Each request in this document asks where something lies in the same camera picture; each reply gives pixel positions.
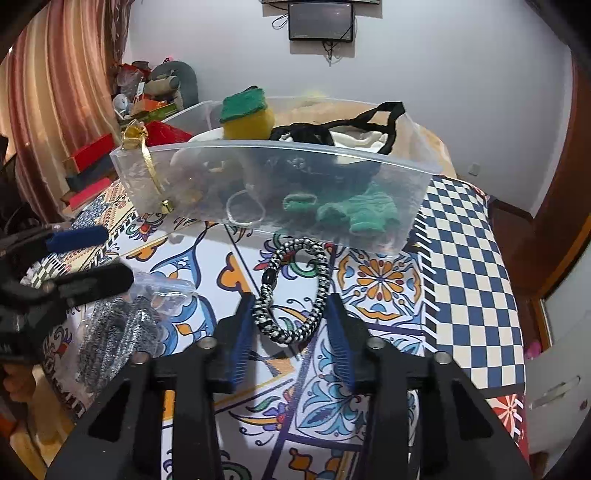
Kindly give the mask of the gold ribbon bow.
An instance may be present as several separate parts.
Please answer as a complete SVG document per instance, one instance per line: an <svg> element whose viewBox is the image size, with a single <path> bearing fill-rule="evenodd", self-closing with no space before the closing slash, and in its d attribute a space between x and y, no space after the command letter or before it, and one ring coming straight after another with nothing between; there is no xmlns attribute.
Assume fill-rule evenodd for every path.
<svg viewBox="0 0 591 480"><path fill-rule="evenodd" d="M156 173L155 165L147 146L148 130L142 121L132 120L124 129L122 136L123 150L138 150L148 176L160 198L160 210L162 214L170 214L174 210L172 201L166 196L163 185Z"/></svg>

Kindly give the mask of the green knitted cloth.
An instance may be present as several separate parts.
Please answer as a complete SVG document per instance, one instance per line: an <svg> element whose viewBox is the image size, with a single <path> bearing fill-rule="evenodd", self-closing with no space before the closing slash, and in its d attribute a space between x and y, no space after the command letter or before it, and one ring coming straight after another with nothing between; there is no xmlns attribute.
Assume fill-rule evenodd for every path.
<svg viewBox="0 0 591 480"><path fill-rule="evenodd" d="M283 198L283 211L307 215L321 228L372 238L386 234L401 223L391 195L374 181L362 193L325 190L322 193L290 193Z"/></svg>

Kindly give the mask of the yellow sponge green top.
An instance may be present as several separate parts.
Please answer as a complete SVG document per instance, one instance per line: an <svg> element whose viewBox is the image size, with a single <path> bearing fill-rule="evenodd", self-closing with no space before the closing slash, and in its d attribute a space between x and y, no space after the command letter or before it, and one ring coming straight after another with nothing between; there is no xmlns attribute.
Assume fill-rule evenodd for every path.
<svg viewBox="0 0 591 480"><path fill-rule="evenodd" d="M219 122L225 140L269 140L274 115L263 89L250 86L223 99Z"/></svg>

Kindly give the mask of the black gold trimmed pouch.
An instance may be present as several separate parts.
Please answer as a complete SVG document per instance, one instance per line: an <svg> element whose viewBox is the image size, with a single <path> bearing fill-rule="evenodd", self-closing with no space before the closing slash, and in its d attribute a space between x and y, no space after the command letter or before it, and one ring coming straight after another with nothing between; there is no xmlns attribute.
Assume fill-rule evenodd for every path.
<svg viewBox="0 0 591 480"><path fill-rule="evenodd" d="M339 156L322 154L274 156L263 163L263 171L274 181L308 189L332 186L359 190L370 183L380 168L381 163L372 160L344 163Z"/></svg>

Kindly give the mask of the black strap cream bag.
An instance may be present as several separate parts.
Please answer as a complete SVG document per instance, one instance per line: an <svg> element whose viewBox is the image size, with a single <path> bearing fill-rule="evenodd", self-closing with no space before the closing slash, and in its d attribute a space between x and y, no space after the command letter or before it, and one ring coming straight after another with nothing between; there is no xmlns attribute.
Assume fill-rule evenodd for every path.
<svg viewBox="0 0 591 480"><path fill-rule="evenodd" d="M346 148L369 148L377 142L377 153L390 155L398 137L397 121L405 113L402 102L385 102L351 119L279 126L273 128L270 140L335 146L334 134L339 134Z"/></svg>

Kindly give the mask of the patterned colourful bed cover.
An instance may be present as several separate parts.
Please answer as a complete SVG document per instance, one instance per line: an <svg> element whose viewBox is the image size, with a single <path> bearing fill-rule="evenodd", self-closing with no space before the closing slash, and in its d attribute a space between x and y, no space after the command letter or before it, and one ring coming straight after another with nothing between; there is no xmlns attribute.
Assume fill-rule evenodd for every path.
<svg viewBox="0 0 591 480"><path fill-rule="evenodd" d="M163 352L129 358L101 393L76 381L79 327L71 308L43 342L49 379L78 423L50 479L174 479L175 356L252 294L253 337L235 392L213 397L223 479L356 479L369 398L346 387L325 304L338 294L408 370L407 479L527 479L517 445L522 338L508 276L478 192L436 178L397 257L174 215L140 214L109 186L74 229L109 238L87 253L49 256L39 281L120 262L187 280L197 297L164 324Z"/></svg>

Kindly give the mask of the silver mesh in plastic bag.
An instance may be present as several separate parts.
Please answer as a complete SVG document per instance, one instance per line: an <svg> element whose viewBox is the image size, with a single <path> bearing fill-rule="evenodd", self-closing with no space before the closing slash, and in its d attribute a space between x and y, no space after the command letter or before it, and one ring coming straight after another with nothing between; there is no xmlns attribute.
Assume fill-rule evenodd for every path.
<svg viewBox="0 0 591 480"><path fill-rule="evenodd" d="M164 324L197 297L194 285L135 270L128 292L87 308L79 327L76 381L87 394L103 390L135 352L163 352Z"/></svg>

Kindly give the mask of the red gift box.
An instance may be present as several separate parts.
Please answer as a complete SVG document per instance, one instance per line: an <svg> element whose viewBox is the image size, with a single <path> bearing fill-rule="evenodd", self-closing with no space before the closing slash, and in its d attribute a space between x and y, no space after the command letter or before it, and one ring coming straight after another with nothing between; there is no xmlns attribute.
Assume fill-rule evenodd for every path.
<svg viewBox="0 0 591 480"><path fill-rule="evenodd" d="M63 168L67 176L74 176L87 170L115 148L113 136L108 133L91 143L81 147L64 162Z"/></svg>

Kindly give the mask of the green storage box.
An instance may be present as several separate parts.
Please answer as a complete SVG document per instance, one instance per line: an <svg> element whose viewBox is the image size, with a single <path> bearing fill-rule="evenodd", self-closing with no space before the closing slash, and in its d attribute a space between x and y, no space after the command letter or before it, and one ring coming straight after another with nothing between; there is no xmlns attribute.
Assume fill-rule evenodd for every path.
<svg viewBox="0 0 591 480"><path fill-rule="evenodd" d="M153 120L162 121L177 112L178 110L174 103L142 99L132 103L126 111L118 114L117 117L119 122L126 122L132 119L150 122Z"/></svg>

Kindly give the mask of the white cabinet with stickers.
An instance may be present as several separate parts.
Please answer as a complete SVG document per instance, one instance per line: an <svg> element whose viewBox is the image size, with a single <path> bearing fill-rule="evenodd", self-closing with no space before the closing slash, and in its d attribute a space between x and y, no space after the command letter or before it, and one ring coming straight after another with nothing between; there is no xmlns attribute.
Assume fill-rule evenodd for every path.
<svg viewBox="0 0 591 480"><path fill-rule="evenodd" d="M551 346L526 362L529 449L554 464L590 411L590 252L544 301Z"/></svg>

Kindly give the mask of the grey plush toy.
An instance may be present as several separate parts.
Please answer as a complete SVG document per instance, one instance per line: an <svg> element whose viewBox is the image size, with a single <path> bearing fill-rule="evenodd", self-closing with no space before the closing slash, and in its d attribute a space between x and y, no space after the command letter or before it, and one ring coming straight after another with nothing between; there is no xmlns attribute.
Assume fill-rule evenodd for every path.
<svg viewBox="0 0 591 480"><path fill-rule="evenodd" d="M181 61L167 61L149 74L144 92L157 99L172 100L181 111L199 102L197 75Z"/></svg>

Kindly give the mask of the brown wooden door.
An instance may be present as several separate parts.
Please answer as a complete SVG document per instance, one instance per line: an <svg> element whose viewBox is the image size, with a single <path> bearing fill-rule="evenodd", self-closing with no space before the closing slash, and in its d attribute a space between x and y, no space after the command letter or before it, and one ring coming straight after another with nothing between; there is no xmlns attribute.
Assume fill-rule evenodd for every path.
<svg viewBox="0 0 591 480"><path fill-rule="evenodd" d="M542 300L590 242L590 75L573 67L566 139L536 214L500 200L489 207L527 349L551 345Z"/></svg>

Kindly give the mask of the clear plastic storage bin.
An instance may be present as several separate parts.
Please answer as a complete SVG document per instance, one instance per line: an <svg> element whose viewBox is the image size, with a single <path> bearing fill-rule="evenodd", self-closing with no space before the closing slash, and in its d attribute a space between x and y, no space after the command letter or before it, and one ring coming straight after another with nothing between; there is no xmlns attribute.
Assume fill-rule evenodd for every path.
<svg viewBox="0 0 591 480"><path fill-rule="evenodd" d="M188 140L203 132L221 128L221 103L207 101L194 105L166 120L166 125L177 128L188 135ZM256 198L266 207L266 217L259 226L249 228L274 234L287 234L297 237L338 243L341 245L370 250L378 253L396 254L406 244L410 231L418 216L421 204L427 194L427 189L441 170L435 160L415 161L377 153L380 143L374 143L369 148L346 148L345 140L334 134L335 146L297 143L273 140L225 140L214 142L214 147L235 147L245 154L249 175L246 181L254 186ZM189 145L188 140L183 143L168 143L155 145L154 136L148 132L147 146L151 153L156 173L163 185L166 196L174 205L173 215L191 217L200 220L221 222L224 220L209 217L204 211L196 208L191 210L181 205L178 199L180 188L174 184L174 173L170 166L173 153ZM263 163L274 156L322 154L335 155L342 158L344 163L353 161L372 160L381 163L380 171L370 181L379 184L385 192L391 195L396 203L401 223L386 234L372 238L349 235L332 228L321 228L315 220L307 215L293 215L283 211L283 198L290 193L322 193L325 190L349 191L362 193L366 187L359 190L337 187L321 187L308 189L298 185L288 185L283 181L276 182L270 174L263 171ZM119 179L135 209L141 214L161 213L160 198L148 176L138 150L123 150L122 145L111 153L111 160Z"/></svg>

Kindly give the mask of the beige fleece blanket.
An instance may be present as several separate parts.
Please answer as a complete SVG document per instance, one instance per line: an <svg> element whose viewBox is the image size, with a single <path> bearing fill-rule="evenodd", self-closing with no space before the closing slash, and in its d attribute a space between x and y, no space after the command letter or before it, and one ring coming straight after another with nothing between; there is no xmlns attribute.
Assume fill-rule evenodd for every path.
<svg viewBox="0 0 591 480"><path fill-rule="evenodd" d="M276 126L351 119L376 107L367 102L318 97L269 97L267 104L273 110ZM435 160L444 176L457 178L446 144L435 133L414 122L408 113L397 120L397 140L391 156L415 161Z"/></svg>

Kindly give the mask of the wall mounted black television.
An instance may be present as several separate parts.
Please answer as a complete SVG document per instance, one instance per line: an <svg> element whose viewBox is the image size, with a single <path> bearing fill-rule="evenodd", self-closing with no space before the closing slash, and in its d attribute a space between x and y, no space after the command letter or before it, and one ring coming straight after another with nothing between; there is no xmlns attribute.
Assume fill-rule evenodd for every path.
<svg viewBox="0 0 591 480"><path fill-rule="evenodd" d="M287 3L311 3L311 2L332 2L332 3L353 3L362 5L381 5L381 0L260 0L262 4L287 4Z"/></svg>

